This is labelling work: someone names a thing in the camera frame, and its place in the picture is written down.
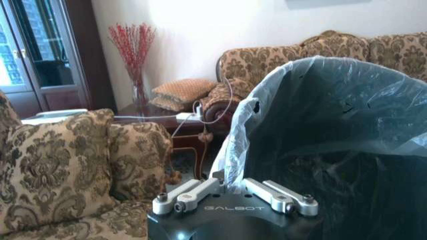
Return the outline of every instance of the metal bracket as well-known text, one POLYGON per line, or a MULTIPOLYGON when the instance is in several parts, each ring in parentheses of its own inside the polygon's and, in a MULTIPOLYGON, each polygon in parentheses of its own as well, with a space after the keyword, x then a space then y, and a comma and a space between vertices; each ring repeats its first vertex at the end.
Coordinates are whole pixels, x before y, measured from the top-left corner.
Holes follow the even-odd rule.
POLYGON ((191 189, 193 189, 200 184, 200 181, 196 179, 191 179, 183 185, 180 185, 176 189, 173 189, 169 193, 160 193, 157 197, 152 200, 152 212, 156 215, 168 214, 176 203, 177 196, 181 193, 185 193, 191 189))
POLYGON ((177 196, 175 203, 175 212, 185 213, 197 208, 197 203, 205 198, 208 194, 217 194, 224 192, 224 184, 220 183, 219 178, 209 178, 189 192, 181 193, 177 196))
POLYGON ((245 178, 243 184, 247 191, 269 203, 275 211, 289 214, 296 210, 304 216, 318 215, 319 204, 311 195, 303 196, 271 180, 260 183, 245 178))

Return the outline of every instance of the white cable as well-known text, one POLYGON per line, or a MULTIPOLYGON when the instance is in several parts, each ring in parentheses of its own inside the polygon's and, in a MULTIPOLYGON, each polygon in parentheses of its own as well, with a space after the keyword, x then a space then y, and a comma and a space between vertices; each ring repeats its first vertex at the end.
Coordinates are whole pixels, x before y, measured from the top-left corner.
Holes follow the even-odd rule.
MULTIPOLYGON (((228 89, 229 89, 229 101, 228 101, 228 105, 225 107, 225 110, 221 112, 221 114, 219 115, 219 117, 213 120, 213 121, 203 121, 203 120, 197 120, 200 123, 204 123, 204 124, 213 124, 216 123, 224 116, 224 114, 227 113, 228 109, 229 109, 229 106, 232 105, 232 101, 233 101, 233 89, 232 89, 232 85, 227 79, 227 77, 224 78, 227 84, 228 84, 228 89)), ((195 104, 200 102, 199 100, 196 100, 193 103, 192 103, 192 113, 196 114, 196 110, 195 110, 195 104)))
POLYGON ((171 138, 175 137, 175 134, 179 132, 183 124, 185 123, 185 121, 188 120, 188 118, 189 118, 192 115, 193 115, 193 114, 189 114, 189 115, 187 116, 187 118, 184 119, 184 121, 181 121, 180 125, 177 126, 177 128, 175 129, 175 131, 173 131, 173 133, 172 133, 172 135, 171 135, 171 138))
POLYGON ((113 116, 115 119, 168 119, 176 118, 176 115, 169 116, 113 116))
MULTIPOLYGON (((232 105, 232 101, 233 101, 233 89, 232 89, 232 85, 228 81, 227 78, 224 78, 227 84, 228 84, 228 89, 229 89, 229 101, 228 101, 228 105, 225 107, 225 110, 223 111, 223 113, 219 115, 219 117, 213 120, 213 121, 203 121, 200 119, 197 119, 197 121, 203 124, 213 124, 216 123, 221 118, 223 116, 225 115, 228 109, 229 109, 229 106, 232 105)), ((197 113, 196 113, 196 109, 195 109, 195 105, 196 103, 200 103, 199 100, 193 101, 192 103, 192 114, 189 114, 187 116, 187 118, 181 121, 181 123, 179 124, 177 128, 175 129, 171 137, 173 138, 175 134, 179 132, 179 129, 181 128, 183 124, 185 123, 185 121, 188 120, 188 118, 191 116, 196 116, 197 113)), ((167 119, 167 118, 176 118, 177 115, 169 115, 169 116, 113 116, 113 118, 116 119, 167 119)))

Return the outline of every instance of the glass door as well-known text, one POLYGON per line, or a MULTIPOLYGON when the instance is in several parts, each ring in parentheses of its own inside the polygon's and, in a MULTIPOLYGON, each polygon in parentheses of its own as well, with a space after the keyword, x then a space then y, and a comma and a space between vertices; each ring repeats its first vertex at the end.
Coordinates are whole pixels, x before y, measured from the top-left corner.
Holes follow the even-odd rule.
POLYGON ((61 0, 1 0, 44 111, 88 108, 85 78, 61 0))
POLYGON ((17 22, 41 88, 73 85, 69 58, 49 0, 15 0, 17 22))
POLYGON ((25 71, 23 58, 25 49, 20 49, 1 6, 0 10, 0 90, 4 93, 32 92, 33 88, 25 71))

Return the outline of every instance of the sofa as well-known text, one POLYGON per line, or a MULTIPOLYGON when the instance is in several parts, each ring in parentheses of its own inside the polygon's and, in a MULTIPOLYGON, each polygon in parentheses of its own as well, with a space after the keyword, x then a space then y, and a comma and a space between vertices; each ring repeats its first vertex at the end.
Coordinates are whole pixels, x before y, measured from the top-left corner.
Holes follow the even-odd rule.
POLYGON ((147 239, 172 140, 109 109, 21 125, 0 92, 0 239, 147 239))
POLYGON ((316 55, 371 62, 427 82, 427 32, 366 38, 328 30, 300 44, 229 49, 216 64, 219 84, 200 100, 203 118, 211 122, 227 109, 229 90, 224 79, 228 79, 233 91, 231 106, 209 130, 219 135, 228 133, 240 100, 277 66, 316 55))

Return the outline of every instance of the logo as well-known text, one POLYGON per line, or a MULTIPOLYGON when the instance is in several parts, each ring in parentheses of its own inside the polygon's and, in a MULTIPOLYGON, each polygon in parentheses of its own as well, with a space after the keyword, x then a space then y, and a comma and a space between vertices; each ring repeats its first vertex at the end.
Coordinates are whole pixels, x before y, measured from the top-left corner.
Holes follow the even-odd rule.
POLYGON ((235 206, 235 207, 227 207, 227 206, 205 206, 204 210, 208 211, 256 211, 263 210, 263 206, 235 206))

